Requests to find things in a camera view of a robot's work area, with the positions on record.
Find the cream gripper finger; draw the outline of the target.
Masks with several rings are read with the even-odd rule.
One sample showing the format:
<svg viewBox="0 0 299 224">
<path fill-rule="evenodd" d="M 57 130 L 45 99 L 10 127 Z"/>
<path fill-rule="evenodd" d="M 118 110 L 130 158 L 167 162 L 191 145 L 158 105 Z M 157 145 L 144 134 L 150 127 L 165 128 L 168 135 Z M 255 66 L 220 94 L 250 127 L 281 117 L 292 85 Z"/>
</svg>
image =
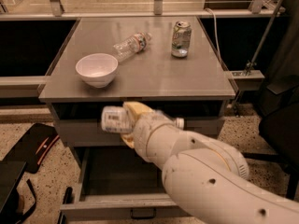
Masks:
<svg viewBox="0 0 299 224">
<path fill-rule="evenodd" d="M 122 134 L 121 139 L 129 148 L 135 147 L 134 138 L 131 134 Z"/>
<path fill-rule="evenodd" d="M 123 108 L 128 112 L 132 122 L 136 122 L 142 114 L 152 112 L 149 106 L 139 102 L 124 102 Z"/>
</svg>

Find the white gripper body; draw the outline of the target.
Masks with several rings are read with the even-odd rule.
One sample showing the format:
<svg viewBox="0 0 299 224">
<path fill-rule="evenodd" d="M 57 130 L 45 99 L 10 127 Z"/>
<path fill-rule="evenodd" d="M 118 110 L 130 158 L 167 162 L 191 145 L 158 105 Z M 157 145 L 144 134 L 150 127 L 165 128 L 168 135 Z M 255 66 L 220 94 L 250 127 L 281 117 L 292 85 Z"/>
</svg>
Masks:
<svg viewBox="0 0 299 224">
<path fill-rule="evenodd" d="M 148 154 L 150 138 L 163 127 L 177 127 L 177 121 L 170 119 L 163 112 L 153 111 L 143 113 L 135 123 L 133 130 L 134 149 L 146 162 L 152 162 Z"/>
</svg>

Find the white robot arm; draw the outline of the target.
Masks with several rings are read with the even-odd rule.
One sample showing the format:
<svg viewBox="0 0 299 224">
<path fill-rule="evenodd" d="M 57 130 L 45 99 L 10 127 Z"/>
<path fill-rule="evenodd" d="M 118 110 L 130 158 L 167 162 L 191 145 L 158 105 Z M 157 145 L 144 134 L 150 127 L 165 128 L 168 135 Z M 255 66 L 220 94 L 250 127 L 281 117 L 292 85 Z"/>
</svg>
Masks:
<svg viewBox="0 0 299 224">
<path fill-rule="evenodd" d="M 166 193 L 206 224 L 299 224 L 299 203 L 248 181 L 242 154 L 221 141 L 183 131 L 139 102 L 123 107 L 136 153 L 162 171 Z"/>
</svg>

